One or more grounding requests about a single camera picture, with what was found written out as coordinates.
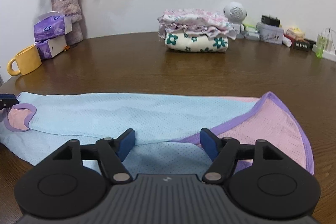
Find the pink blue mesh vest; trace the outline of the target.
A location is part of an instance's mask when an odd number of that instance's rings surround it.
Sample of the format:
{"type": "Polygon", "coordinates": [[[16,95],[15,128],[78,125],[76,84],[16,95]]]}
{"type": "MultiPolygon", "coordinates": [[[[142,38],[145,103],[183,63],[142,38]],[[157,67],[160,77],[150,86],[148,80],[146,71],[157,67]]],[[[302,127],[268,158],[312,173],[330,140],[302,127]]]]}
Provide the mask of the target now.
{"type": "Polygon", "coordinates": [[[267,140],[308,172],[314,171],[307,136],[272,92],[260,98],[23,92],[17,105],[1,111],[1,143],[32,165],[68,140],[93,144],[132,128],[135,146],[124,161],[132,175],[201,176],[211,162],[199,139],[204,127],[242,144],[267,140]]]}

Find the yellow ceramic mug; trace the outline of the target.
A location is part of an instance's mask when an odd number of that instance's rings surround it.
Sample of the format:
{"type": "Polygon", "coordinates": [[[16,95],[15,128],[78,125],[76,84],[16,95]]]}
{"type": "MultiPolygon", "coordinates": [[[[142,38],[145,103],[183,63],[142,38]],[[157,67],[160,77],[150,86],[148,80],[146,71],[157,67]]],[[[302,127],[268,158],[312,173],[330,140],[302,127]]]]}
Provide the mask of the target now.
{"type": "Polygon", "coordinates": [[[18,52],[7,64],[7,73],[11,76],[27,75],[42,65],[36,45],[31,45],[18,52]],[[18,70],[13,69],[16,62],[18,70]]]}

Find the lower purple tissue pack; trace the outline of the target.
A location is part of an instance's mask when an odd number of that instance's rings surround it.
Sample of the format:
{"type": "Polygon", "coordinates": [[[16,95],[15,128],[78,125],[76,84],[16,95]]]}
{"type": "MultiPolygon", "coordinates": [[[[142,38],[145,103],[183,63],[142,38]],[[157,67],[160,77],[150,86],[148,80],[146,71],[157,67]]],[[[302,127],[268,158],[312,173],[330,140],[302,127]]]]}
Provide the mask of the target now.
{"type": "Polygon", "coordinates": [[[59,53],[64,51],[67,46],[66,37],[64,35],[52,39],[47,39],[41,42],[36,42],[39,56],[42,60],[53,59],[59,53]]]}

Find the purple tissue pack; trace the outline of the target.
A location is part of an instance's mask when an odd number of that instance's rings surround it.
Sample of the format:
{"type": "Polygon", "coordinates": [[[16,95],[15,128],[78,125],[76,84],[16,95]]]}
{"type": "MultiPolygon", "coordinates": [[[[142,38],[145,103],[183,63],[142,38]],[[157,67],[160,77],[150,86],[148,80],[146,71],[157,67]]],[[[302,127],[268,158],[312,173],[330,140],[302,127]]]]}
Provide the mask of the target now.
{"type": "Polygon", "coordinates": [[[66,37],[64,35],[52,39],[47,39],[41,42],[36,42],[39,56],[42,60],[53,59],[59,53],[64,51],[67,46],[66,37]]]}
{"type": "Polygon", "coordinates": [[[38,22],[34,24],[34,40],[35,42],[42,42],[66,35],[71,31],[71,17],[51,11],[38,17],[38,22]]]}

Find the upper purple tissue pack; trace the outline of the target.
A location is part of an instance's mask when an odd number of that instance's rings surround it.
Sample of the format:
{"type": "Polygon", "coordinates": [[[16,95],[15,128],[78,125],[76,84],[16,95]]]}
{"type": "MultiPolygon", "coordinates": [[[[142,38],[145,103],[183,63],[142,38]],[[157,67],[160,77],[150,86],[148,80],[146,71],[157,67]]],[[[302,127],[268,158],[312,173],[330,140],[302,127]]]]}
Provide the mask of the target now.
{"type": "Polygon", "coordinates": [[[42,42],[66,35],[71,31],[71,17],[51,11],[38,17],[38,22],[34,24],[34,40],[35,42],[42,42]]]}

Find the purple textured vase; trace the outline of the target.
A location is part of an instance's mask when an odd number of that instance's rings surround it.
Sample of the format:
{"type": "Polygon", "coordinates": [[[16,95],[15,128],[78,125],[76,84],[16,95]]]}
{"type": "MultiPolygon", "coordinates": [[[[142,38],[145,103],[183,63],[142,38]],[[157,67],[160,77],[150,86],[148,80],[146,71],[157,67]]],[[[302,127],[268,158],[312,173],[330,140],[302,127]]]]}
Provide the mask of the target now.
{"type": "Polygon", "coordinates": [[[83,33],[80,27],[82,20],[81,7],[78,0],[51,0],[52,11],[60,12],[70,18],[72,31],[66,34],[68,46],[75,45],[83,40],[83,33]]]}

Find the white power strip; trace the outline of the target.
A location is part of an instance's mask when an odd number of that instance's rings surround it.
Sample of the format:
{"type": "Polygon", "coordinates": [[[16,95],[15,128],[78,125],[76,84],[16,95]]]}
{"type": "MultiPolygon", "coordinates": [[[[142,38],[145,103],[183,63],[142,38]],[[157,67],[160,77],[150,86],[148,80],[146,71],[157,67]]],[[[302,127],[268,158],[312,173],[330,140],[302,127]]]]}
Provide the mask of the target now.
{"type": "Polygon", "coordinates": [[[323,50],[322,53],[320,53],[318,47],[316,45],[313,46],[312,51],[314,52],[315,56],[320,59],[327,59],[333,62],[336,62],[336,54],[335,51],[326,51],[323,50]]]}

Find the black red gift box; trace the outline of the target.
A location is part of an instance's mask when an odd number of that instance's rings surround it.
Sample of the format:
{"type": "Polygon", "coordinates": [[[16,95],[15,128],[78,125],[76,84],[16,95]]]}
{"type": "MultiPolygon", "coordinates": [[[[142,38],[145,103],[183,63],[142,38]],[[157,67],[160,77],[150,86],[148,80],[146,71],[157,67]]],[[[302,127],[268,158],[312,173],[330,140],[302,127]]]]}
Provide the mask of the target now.
{"type": "Polygon", "coordinates": [[[285,34],[284,36],[291,41],[290,47],[295,50],[309,52],[313,49],[313,46],[316,44],[314,40],[310,39],[296,40],[294,38],[291,38],[289,35],[285,34]]]}

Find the white small tube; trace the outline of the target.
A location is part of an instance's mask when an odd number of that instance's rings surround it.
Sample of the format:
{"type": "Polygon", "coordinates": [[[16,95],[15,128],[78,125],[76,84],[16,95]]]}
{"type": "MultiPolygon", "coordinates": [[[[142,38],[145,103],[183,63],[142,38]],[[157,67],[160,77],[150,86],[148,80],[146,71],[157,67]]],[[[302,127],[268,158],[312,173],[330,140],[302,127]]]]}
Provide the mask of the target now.
{"type": "Polygon", "coordinates": [[[291,47],[291,45],[292,45],[292,41],[291,41],[291,39],[288,39],[287,37],[283,37],[282,38],[282,43],[285,45],[285,46],[287,46],[287,47],[291,47]]]}

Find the green spray bottle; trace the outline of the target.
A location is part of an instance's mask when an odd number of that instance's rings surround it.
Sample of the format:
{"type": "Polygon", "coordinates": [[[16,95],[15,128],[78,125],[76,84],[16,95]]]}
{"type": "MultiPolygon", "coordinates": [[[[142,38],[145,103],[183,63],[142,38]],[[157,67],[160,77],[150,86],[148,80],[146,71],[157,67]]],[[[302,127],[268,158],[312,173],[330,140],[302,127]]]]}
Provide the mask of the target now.
{"type": "Polygon", "coordinates": [[[326,44],[327,44],[327,38],[322,35],[318,35],[317,42],[316,42],[317,49],[315,52],[316,57],[320,59],[323,58],[323,52],[324,52],[326,44]]]}

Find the white green small boxes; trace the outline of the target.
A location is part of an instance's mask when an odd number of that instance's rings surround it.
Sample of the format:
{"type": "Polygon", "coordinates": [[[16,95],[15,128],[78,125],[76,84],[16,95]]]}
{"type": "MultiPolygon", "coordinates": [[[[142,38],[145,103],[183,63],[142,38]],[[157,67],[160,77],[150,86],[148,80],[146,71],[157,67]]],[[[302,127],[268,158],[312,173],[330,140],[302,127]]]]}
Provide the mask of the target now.
{"type": "Polygon", "coordinates": [[[249,24],[243,24],[244,31],[243,36],[247,40],[260,41],[260,32],[255,26],[249,24]]]}

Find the black charger on tin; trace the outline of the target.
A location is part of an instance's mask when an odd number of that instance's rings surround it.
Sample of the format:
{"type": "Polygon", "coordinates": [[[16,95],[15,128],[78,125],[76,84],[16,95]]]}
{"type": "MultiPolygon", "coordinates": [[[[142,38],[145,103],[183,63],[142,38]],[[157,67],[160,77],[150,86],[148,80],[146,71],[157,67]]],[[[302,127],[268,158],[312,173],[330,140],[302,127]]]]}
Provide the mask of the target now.
{"type": "Polygon", "coordinates": [[[261,22],[269,26],[280,27],[280,19],[270,15],[262,15],[261,22]]]}

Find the folded green flower garment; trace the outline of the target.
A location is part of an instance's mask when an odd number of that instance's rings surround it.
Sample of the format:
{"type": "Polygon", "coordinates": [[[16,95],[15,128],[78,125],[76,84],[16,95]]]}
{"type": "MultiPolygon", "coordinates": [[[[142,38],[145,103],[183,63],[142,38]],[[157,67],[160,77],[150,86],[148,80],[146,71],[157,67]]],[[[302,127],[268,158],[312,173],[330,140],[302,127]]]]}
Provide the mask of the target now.
{"type": "Polygon", "coordinates": [[[166,34],[165,46],[175,51],[193,53],[226,52],[228,39],[226,37],[209,38],[206,35],[192,36],[184,32],[166,34]]]}

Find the folded pink floral garment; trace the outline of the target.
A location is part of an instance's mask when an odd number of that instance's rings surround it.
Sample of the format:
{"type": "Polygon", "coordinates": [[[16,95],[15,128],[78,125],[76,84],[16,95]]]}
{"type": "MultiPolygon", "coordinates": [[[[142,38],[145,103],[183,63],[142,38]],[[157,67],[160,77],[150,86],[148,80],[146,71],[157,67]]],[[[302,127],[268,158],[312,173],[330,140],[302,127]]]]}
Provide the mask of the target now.
{"type": "Polygon", "coordinates": [[[204,9],[166,9],[158,18],[159,37],[166,34],[183,32],[192,36],[216,38],[224,36],[236,39],[236,31],[222,12],[210,12],[204,9]]]}

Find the white astronaut speaker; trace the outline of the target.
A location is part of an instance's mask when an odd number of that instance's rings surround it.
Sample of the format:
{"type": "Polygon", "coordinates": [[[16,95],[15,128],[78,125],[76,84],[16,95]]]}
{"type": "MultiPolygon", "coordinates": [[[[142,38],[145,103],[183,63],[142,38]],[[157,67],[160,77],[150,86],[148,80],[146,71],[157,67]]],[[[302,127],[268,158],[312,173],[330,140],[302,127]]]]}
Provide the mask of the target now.
{"type": "Polygon", "coordinates": [[[243,21],[247,17],[247,11],[239,2],[230,2],[223,9],[225,17],[228,19],[230,25],[236,32],[237,39],[244,38],[245,28],[243,21]]]}

